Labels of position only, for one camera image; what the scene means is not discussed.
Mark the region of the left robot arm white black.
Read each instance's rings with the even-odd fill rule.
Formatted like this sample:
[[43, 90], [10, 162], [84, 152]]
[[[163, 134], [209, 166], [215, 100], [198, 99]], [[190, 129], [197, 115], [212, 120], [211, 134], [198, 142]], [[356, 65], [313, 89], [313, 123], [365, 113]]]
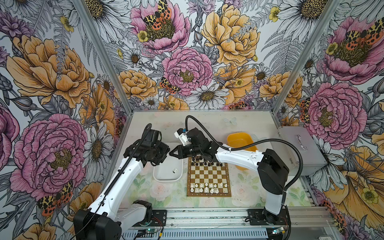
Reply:
[[130, 145], [124, 159], [106, 189], [88, 207], [79, 210], [73, 219], [74, 240], [120, 240], [122, 233], [149, 219], [152, 205], [137, 201], [128, 210], [119, 212], [124, 196], [146, 164], [156, 167], [164, 162], [170, 147], [162, 142], [160, 131], [147, 124], [140, 139]]

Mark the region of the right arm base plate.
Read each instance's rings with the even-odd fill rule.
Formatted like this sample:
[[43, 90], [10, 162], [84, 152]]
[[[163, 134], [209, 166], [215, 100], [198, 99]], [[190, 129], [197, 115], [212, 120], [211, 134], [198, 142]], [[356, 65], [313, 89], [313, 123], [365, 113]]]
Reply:
[[289, 212], [285, 208], [282, 208], [278, 215], [269, 213], [265, 209], [248, 209], [247, 214], [245, 221], [251, 226], [287, 226], [291, 222]]

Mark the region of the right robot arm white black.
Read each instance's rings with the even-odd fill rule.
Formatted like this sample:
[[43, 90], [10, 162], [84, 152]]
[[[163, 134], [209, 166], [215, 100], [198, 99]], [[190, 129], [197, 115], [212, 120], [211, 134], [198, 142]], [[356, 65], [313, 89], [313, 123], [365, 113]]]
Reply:
[[169, 152], [172, 157], [202, 157], [207, 162], [232, 164], [257, 172], [263, 188], [267, 191], [262, 220], [268, 225], [278, 221], [285, 202], [289, 168], [274, 150], [251, 152], [246, 150], [247, 147], [232, 148], [221, 142], [209, 141], [197, 128], [190, 131], [178, 129], [174, 135], [181, 144]]

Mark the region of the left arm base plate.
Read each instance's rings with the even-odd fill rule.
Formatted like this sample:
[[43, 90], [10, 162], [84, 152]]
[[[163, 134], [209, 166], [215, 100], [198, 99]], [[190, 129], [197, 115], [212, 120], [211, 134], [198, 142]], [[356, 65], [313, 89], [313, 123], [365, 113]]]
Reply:
[[153, 210], [149, 220], [144, 219], [136, 223], [134, 227], [164, 227], [167, 222], [167, 213], [167, 210]]

